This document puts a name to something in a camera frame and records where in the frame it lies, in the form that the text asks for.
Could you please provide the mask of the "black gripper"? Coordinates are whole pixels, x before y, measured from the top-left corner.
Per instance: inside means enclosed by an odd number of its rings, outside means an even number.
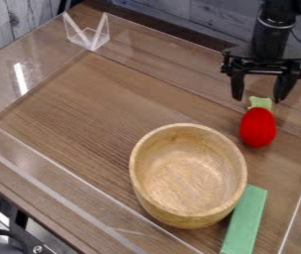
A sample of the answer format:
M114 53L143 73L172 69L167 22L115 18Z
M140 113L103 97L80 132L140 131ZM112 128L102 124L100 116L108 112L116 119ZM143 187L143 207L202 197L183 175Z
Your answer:
M282 101L301 76L301 50L288 46L277 58L258 57L250 46L237 46L222 51L221 72L230 76L230 92L234 100L241 101L245 74L277 75L273 85L273 99Z

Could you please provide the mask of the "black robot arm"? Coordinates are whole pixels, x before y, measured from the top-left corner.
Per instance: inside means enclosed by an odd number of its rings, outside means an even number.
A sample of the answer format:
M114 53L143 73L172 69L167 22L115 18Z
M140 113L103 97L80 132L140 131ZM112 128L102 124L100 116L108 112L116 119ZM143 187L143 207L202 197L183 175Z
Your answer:
M293 33L297 16L301 16L301 0L262 0L249 43L222 51L221 72L230 79L230 94L235 100L242 99L247 74L276 75L276 103L289 95L301 78L301 50L288 45L289 36L301 44Z

